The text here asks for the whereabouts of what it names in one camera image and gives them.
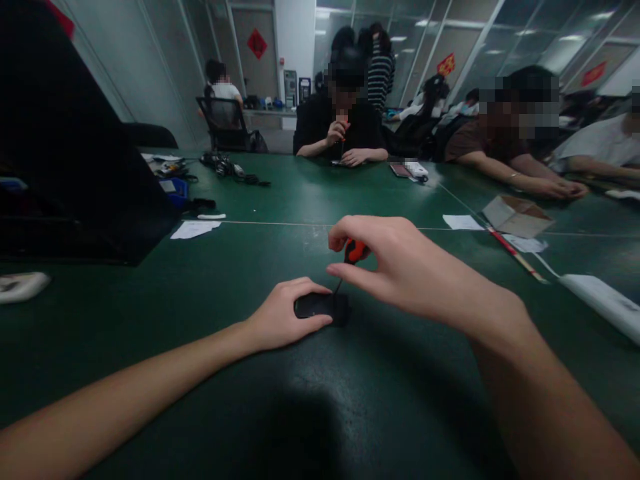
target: black shirt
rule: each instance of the black shirt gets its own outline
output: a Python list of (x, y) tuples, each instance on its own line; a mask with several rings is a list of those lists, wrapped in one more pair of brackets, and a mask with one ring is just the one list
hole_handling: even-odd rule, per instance
[[(335, 120), (335, 112), (331, 99), (324, 95), (312, 95), (297, 110), (298, 122), (293, 136), (293, 154), (305, 145), (311, 145), (327, 138), (331, 123)], [(344, 152), (354, 148), (386, 148), (382, 137), (380, 116), (375, 108), (366, 100), (358, 100), (349, 112), (349, 123), (344, 142)], [(336, 142), (332, 147), (320, 154), (330, 159), (340, 159), (343, 147)]]

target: black monitor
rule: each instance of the black monitor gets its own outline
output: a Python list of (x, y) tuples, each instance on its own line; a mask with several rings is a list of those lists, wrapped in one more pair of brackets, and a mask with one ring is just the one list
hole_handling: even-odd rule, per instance
[(0, 259), (138, 264), (179, 218), (38, 0), (0, 0)]

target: power strip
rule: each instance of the power strip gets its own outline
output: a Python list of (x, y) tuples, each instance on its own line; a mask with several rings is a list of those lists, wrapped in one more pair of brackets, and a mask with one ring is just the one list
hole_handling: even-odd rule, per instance
[(429, 172), (426, 168), (420, 165), (420, 162), (406, 161), (405, 168), (409, 170), (413, 178), (415, 178), (416, 180), (420, 180), (421, 182), (426, 182), (427, 180), (429, 180)]
[(559, 282), (640, 345), (640, 307), (591, 275), (564, 275)]

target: cardboard box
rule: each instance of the cardboard box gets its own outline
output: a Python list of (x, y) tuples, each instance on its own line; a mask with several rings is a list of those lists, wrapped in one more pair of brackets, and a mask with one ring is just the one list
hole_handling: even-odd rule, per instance
[(498, 195), (482, 213), (496, 230), (522, 238), (534, 238), (555, 222), (534, 202), (507, 195)]

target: white cable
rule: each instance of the white cable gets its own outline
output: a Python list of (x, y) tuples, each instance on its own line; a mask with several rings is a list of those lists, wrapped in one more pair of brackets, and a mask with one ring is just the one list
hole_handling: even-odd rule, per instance
[(558, 275), (550, 266), (547, 262), (545, 262), (542, 257), (540, 255), (538, 255), (536, 252), (532, 252), (534, 254), (534, 256), (540, 260), (540, 263), (542, 263), (542, 265), (545, 266), (545, 268), (547, 270), (549, 270), (551, 272), (552, 275), (555, 275), (557, 278), (560, 278), (560, 275)]

